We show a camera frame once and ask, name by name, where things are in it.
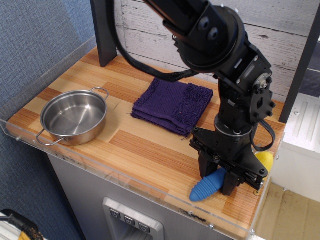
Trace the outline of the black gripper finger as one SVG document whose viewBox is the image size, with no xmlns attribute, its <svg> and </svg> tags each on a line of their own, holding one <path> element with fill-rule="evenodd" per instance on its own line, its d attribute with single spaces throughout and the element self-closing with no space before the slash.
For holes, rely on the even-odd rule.
<svg viewBox="0 0 320 240">
<path fill-rule="evenodd" d="M 235 188 L 239 187 L 242 183 L 243 178 L 239 171 L 228 171 L 224 176 L 221 193 L 224 196 L 230 196 L 235 190 Z"/>
<path fill-rule="evenodd" d="M 198 157 L 198 164 L 200 177 L 202 179 L 218 169 L 218 163 L 210 155 L 200 153 Z"/>
</svg>

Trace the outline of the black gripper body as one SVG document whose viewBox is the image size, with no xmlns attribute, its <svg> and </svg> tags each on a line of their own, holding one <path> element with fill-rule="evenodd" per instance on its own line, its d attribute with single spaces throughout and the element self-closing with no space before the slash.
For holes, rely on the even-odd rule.
<svg viewBox="0 0 320 240">
<path fill-rule="evenodd" d="M 267 169 L 255 157 L 252 150 L 252 137 L 257 126 L 236 132 L 232 128 L 216 126 L 215 131 L 194 127 L 191 130 L 190 146 L 199 154 L 212 156 L 221 167 L 228 171 L 240 172 L 242 184 L 246 183 L 255 190 L 264 185 Z"/>
</svg>

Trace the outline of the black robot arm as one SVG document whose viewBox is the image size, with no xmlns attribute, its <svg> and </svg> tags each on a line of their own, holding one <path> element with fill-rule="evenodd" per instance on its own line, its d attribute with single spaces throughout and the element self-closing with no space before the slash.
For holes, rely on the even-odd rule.
<svg viewBox="0 0 320 240">
<path fill-rule="evenodd" d="M 195 127 L 190 145 L 198 151 L 200 176 L 224 168 L 222 193 L 229 196 L 246 183 L 259 190 L 268 170 L 255 157 L 269 146 L 254 143 L 259 126 L 274 138 L 266 122 L 272 116 L 271 64 L 250 43 L 239 15 L 207 0 L 149 0 L 175 36 L 180 57 L 195 73 L 211 73 L 218 80 L 219 112 L 214 130 Z"/>
</svg>

